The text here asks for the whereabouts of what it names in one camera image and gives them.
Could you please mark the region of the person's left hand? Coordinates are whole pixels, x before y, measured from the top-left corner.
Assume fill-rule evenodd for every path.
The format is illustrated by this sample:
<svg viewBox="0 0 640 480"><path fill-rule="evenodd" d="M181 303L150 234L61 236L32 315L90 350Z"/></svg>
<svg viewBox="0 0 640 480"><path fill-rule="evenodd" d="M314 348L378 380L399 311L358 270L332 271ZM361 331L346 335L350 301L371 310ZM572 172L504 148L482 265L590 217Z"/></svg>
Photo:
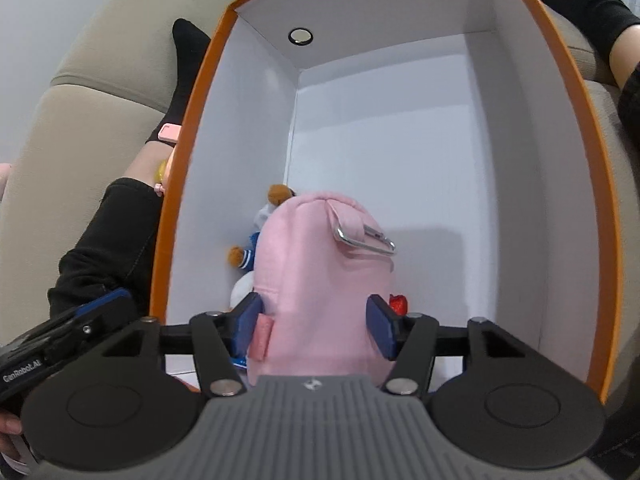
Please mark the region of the person's left hand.
<svg viewBox="0 0 640 480"><path fill-rule="evenodd" d="M0 413L0 450L1 454L11 460L22 461L21 453L15 447L12 438L23 433L23 426L20 419L6 412Z"/></svg>

